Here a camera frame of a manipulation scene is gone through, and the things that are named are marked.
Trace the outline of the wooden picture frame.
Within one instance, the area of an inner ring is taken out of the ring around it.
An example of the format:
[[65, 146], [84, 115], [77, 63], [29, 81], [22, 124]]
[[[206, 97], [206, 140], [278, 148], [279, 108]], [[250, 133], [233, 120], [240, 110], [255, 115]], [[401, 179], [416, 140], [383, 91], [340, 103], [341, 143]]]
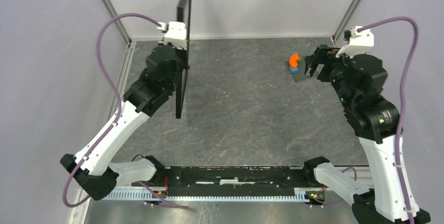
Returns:
[[188, 71], [190, 69], [188, 59], [190, 46], [191, 7], [192, 0], [179, 0], [176, 6], [176, 21], [181, 22], [185, 25], [185, 43], [187, 47], [187, 49], [180, 49], [176, 51], [176, 55], [181, 59], [184, 66], [183, 70], [181, 71], [181, 76], [179, 77], [179, 82], [176, 89], [176, 119], [181, 119], [182, 117], [187, 77]]

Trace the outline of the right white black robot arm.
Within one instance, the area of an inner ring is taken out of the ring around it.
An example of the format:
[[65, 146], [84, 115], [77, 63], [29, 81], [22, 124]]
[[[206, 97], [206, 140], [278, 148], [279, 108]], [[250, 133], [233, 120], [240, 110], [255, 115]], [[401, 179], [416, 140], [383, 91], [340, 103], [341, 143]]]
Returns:
[[338, 51], [319, 45], [306, 58], [305, 73], [312, 76], [323, 66], [317, 78], [330, 83], [340, 99], [347, 122], [366, 154], [373, 186], [359, 184], [323, 156], [304, 163], [304, 183], [332, 189], [351, 206], [358, 223], [429, 223], [430, 214], [419, 208], [411, 192], [403, 193], [408, 181], [398, 176], [398, 170], [405, 169], [402, 140], [396, 137], [400, 115], [382, 96], [387, 79], [382, 61], [369, 54], [336, 57]]

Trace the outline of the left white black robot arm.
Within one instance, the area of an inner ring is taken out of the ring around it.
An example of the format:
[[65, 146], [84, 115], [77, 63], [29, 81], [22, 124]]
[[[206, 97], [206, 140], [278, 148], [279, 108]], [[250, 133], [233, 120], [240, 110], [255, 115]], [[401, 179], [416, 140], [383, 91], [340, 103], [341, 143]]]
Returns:
[[158, 186], [164, 181], [155, 158], [113, 163], [128, 138], [173, 95], [181, 111], [186, 83], [188, 50], [159, 44], [146, 57], [146, 67], [123, 96], [112, 119], [81, 151], [65, 154], [61, 165], [93, 200], [108, 196], [115, 187], [138, 181]]

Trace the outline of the grey building block baseplate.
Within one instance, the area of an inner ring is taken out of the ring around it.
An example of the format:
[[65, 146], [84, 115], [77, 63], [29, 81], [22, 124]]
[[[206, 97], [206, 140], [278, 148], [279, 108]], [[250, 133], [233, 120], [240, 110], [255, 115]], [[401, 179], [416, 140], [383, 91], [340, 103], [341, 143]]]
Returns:
[[[286, 68], [288, 69], [288, 71], [289, 71], [289, 64], [288, 64], [288, 60], [289, 60], [289, 58], [284, 62], [285, 63], [285, 66], [286, 66]], [[307, 57], [301, 57], [301, 58], [303, 58], [303, 61], [299, 64], [299, 66], [298, 66], [298, 68], [299, 68], [299, 72], [298, 73], [295, 73], [295, 74], [292, 74], [290, 71], [289, 71], [289, 73], [290, 73], [290, 75], [292, 76], [292, 78], [294, 79], [294, 81], [295, 82], [299, 82], [299, 81], [302, 81], [302, 80], [305, 80], [305, 79], [307, 79], [307, 78], [309, 78], [308, 76], [305, 76], [305, 74], [304, 74], [304, 72], [305, 72], [305, 61], [304, 61], [304, 59], [305, 58], [307, 58]]]

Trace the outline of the orange arch block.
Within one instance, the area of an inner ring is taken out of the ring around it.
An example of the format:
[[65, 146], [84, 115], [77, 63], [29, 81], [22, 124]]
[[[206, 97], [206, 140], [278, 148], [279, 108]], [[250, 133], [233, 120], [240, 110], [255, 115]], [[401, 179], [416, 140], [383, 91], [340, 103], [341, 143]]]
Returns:
[[293, 55], [290, 56], [289, 60], [288, 60], [288, 64], [290, 68], [295, 68], [299, 66], [299, 64], [297, 63], [297, 59], [299, 58], [299, 54], [295, 53]]

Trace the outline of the blue building block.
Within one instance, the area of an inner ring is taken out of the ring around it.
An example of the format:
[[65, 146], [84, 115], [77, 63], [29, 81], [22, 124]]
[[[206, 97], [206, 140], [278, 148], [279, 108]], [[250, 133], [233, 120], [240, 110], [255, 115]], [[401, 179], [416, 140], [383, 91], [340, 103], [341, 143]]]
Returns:
[[295, 67], [295, 68], [289, 68], [289, 71], [290, 71], [292, 74], [295, 74], [295, 73], [298, 73], [298, 72], [299, 72], [299, 68], [297, 68], [297, 67]]

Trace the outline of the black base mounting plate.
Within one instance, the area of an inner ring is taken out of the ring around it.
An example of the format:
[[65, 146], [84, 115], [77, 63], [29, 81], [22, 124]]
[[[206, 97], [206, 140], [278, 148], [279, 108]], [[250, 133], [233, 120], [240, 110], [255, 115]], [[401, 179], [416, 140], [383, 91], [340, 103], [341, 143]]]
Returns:
[[144, 184], [168, 196], [291, 196], [323, 187], [300, 166], [171, 166]]

